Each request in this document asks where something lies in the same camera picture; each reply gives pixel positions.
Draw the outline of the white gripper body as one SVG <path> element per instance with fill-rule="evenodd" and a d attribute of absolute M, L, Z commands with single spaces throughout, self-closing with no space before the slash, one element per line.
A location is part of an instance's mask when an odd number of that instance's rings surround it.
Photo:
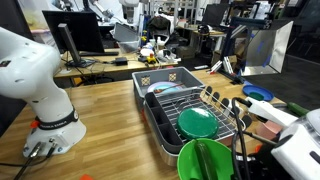
<path fill-rule="evenodd" d="M 320 180 L 320 109 L 295 117 L 247 97 L 248 111 L 283 127 L 271 154 L 294 180 Z"/>

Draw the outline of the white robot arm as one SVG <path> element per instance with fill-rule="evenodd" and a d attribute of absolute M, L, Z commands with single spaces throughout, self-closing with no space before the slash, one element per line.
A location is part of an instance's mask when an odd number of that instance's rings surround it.
<path fill-rule="evenodd" d="M 151 131 L 140 119 L 132 81 L 64 90 L 53 81 L 60 59 L 53 47 L 6 29 L 0 41 L 1 59 L 11 61 L 1 69 L 1 94 L 31 106 L 1 138 L 2 159 L 23 158 L 32 115 L 45 115 L 49 122 L 67 115 L 80 118 L 36 133 L 36 140 L 45 143 L 58 135 L 64 139 L 58 145 L 70 148 L 29 167 L 22 180 L 80 180 L 84 175 L 93 180 L 178 180 L 177 170 L 161 160 Z"/>

